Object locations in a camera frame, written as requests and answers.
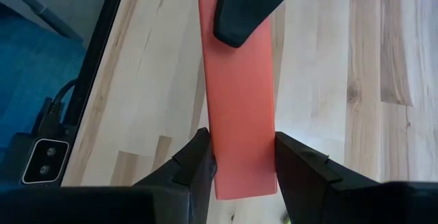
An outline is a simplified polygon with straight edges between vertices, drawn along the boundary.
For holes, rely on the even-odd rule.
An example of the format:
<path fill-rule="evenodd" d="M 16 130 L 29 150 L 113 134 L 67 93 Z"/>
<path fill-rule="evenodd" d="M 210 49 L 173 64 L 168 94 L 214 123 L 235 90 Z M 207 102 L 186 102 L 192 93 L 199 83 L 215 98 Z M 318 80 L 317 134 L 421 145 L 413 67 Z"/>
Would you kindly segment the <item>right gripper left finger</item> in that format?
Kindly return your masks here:
<path fill-rule="evenodd" d="M 134 184 L 141 195 L 140 219 L 158 224 L 203 224 L 207 221 L 216 161 L 207 128 L 150 175 Z"/>

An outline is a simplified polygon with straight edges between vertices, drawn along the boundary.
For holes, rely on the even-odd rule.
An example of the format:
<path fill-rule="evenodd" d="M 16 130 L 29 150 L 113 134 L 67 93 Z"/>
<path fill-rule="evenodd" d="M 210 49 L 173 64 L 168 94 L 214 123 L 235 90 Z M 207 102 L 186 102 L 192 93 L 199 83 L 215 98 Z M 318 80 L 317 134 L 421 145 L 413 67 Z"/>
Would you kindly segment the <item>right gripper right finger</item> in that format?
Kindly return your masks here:
<path fill-rule="evenodd" d="M 378 183 L 283 132 L 275 153 L 293 223 L 437 223 L 436 183 Z"/>

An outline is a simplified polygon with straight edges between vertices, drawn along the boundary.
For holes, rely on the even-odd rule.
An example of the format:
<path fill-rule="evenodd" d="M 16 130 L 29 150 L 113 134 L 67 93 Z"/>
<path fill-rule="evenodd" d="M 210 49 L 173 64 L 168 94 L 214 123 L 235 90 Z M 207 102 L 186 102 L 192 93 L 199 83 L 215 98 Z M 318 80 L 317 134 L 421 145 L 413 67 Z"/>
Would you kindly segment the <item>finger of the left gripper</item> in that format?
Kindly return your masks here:
<path fill-rule="evenodd" d="M 214 36 L 241 47 L 249 36 L 284 0 L 217 0 Z"/>

